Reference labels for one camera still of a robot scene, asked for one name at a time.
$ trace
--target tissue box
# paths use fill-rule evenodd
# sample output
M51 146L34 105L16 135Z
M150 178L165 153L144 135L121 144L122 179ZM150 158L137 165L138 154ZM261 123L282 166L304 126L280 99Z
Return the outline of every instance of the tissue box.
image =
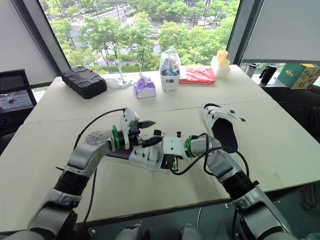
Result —
M317 65L286 63L277 79L290 89L307 89L319 76Z
M156 96L156 87L150 78L141 76L139 81L133 84L136 97L138 99L145 99Z

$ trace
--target black chair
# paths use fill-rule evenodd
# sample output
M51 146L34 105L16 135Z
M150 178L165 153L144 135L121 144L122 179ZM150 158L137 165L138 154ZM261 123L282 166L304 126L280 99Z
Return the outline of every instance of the black chair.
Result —
M36 104L24 69L0 72L0 155Z

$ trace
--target white wall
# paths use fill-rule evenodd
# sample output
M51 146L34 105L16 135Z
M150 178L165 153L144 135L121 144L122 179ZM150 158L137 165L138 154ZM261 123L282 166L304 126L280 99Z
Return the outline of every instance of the white wall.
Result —
M243 59L320 62L319 10L320 0L265 0Z
M0 0L0 72L25 69L30 85L55 78L10 0Z

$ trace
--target window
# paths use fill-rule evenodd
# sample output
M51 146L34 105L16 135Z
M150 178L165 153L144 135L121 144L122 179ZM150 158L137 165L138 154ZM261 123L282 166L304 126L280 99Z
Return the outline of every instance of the window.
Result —
M259 78L260 74L263 72L263 70L270 64L270 63L262 63L262 62L257 62L257 67L256 70L252 76L252 80L255 81L257 84L260 83L261 78ZM240 64L240 68L242 71L246 71L246 68L248 66L248 62L242 62ZM285 66L285 63L272 63L275 64L277 66L277 69L275 71L275 73L273 74L272 78L270 79L268 84L272 84L272 85L283 85L281 82L279 82L279 80L277 80L278 75L280 74L280 72L282 71L282 69Z
M226 49L240 0L39 0L71 67L99 74L159 69L173 46L183 65Z

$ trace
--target car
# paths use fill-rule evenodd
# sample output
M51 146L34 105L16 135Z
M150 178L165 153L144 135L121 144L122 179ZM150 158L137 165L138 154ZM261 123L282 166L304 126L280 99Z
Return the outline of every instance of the car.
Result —
M149 35L148 38L157 40L158 39L158 33L153 33L153 34Z

